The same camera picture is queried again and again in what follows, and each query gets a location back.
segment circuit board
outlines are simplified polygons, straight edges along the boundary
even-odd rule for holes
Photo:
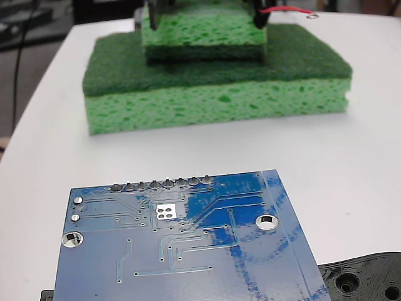
[[[276,171],[71,190],[55,301],[330,300]]]

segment green sponge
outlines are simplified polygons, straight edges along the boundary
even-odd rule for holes
[[[343,112],[352,69],[298,25],[269,26],[266,64],[147,66],[140,33],[97,41],[83,89],[91,134]]]
[[[142,42],[149,61],[263,60],[266,28],[253,24],[242,0],[181,0],[167,6],[157,31],[148,9],[142,18]]]

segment white table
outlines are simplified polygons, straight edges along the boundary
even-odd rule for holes
[[[72,29],[0,163],[1,300],[53,289],[72,187],[277,169],[318,264],[401,251],[401,19],[273,21],[302,24],[351,64],[347,113],[90,137],[81,82],[95,39],[133,21]]]

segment screw hole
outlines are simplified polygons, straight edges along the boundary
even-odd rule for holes
[[[75,248],[82,244],[83,235],[79,232],[69,232],[63,235],[61,239],[61,244],[66,248]]]
[[[359,288],[359,279],[351,273],[344,273],[336,279],[337,288],[343,293],[352,293]]]
[[[398,300],[400,298],[401,292],[397,287],[388,287],[384,295],[389,300]]]
[[[265,214],[258,216],[255,223],[259,229],[271,231],[278,227],[278,218],[270,214]]]

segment black cable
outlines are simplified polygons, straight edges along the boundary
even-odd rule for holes
[[[397,0],[394,2],[393,6],[391,7],[390,11],[388,12],[388,16],[394,16],[397,8],[400,6],[401,0]]]
[[[25,37],[26,33],[28,32],[29,25],[31,24],[31,20],[33,14],[35,13],[36,9],[38,8],[39,3],[37,1],[33,1],[31,12],[28,16],[28,20],[25,22],[22,31],[21,41],[19,42],[18,52],[17,52],[17,60],[14,69],[14,84],[13,84],[13,121],[12,121],[12,129],[11,133],[14,132],[17,126],[17,94],[18,94],[18,73],[19,73],[19,63],[21,61],[21,53],[23,52],[24,44],[25,44]]]

